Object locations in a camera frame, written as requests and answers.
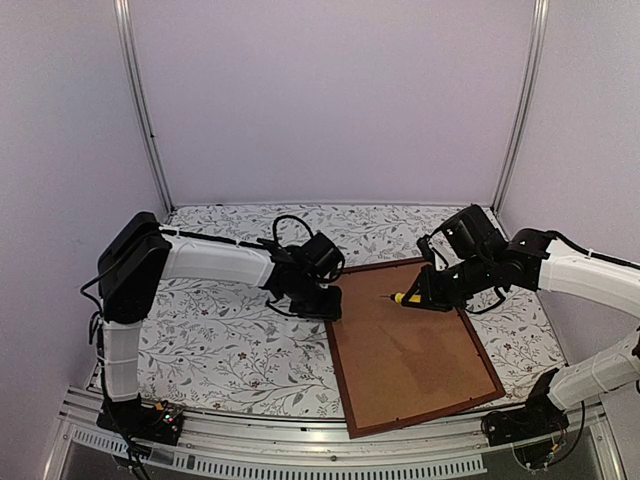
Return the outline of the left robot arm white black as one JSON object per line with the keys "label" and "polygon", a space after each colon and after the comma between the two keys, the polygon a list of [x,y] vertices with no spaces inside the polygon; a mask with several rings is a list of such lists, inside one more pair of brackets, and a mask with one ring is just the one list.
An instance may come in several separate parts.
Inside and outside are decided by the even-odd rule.
{"label": "left robot arm white black", "polygon": [[339,249],[302,219],[235,240],[136,215],[81,290],[111,419],[148,426],[133,399],[269,416],[341,412],[324,322],[340,314]]}

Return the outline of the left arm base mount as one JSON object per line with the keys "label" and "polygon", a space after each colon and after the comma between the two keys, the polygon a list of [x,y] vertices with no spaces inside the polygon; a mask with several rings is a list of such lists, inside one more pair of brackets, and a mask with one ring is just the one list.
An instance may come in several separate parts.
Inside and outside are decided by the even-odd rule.
{"label": "left arm base mount", "polygon": [[140,396],[122,402],[104,398],[96,425],[123,438],[176,446],[184,425],[183,407],[167,400],[145,406]]}

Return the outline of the yellow handled screwdriver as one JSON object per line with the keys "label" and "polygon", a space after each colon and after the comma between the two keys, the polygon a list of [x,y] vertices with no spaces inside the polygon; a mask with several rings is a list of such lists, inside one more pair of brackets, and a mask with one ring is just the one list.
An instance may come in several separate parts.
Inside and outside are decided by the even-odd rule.
{"label": "yellow handled screwdriver", "polygon": [[392,302],[397,304],[419,304],[422,301],[420,295],[411,295],[407,297],[404,293],[393,293],[389,295],[384,295],[384,298],[390,299]]}

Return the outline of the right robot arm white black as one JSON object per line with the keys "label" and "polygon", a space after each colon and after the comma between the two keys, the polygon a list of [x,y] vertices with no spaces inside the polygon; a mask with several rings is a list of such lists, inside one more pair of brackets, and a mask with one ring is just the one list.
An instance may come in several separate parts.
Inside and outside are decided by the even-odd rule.
{"label": "right robot arm white black", "polygon": [[[639,315],[638,264],[582,247],[557,230],[524,228],[506,238],[476,204],[422,236],[417,247],[424,266],[406,292],[390,297],[403,307],[449,312],[488,290],[502,304],[518,287]],[[518,412],[517,427],[537,436],[556,414],[638,380],[639,332],[633,330],[576,364],[544,373]]]}

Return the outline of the red-brown wooden picture frame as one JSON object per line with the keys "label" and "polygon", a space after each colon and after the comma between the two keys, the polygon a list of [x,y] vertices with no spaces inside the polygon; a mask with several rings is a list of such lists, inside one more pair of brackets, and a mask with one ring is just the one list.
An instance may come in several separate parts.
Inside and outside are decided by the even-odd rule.
{"label": "red-brown wooden picture frame", "polygon": [[465,312],[403,307],[418,259],[346,269],[342,316],[326,323],[348,435],[380,434],[463,412],[505,395]]}

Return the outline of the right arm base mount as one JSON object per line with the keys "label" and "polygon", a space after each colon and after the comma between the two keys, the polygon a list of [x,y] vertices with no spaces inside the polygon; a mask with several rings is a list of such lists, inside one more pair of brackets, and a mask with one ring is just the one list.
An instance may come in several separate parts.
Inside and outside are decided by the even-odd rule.
{"label": "right arm base mount", "polygon": [[550,401],[526,402],[513,410],[492,411],[481,420],[490,446],[504,445],[566,430],[567,415]]}

